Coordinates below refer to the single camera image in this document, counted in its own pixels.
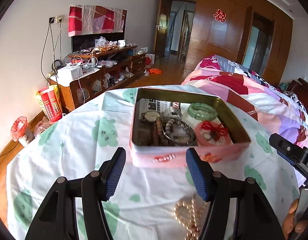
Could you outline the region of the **right hand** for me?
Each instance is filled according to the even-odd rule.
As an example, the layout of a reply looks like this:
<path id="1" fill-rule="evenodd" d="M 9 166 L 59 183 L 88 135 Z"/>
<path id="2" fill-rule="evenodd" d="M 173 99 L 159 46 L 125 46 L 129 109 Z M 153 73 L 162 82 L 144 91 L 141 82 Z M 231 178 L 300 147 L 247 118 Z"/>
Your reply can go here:
<path id="1" fill-rule="evenodd" d="M 295 199 L 289 208 L 288 214 L 283 220 L 282 230 L 284 238 L 288 239 L 289 234 L 295 231 L 298 235 L 302 234 L 308 225 L 308 220 L 301 220 L 295 224 L 295 212 L 298 207 L 299 199 Z"/>

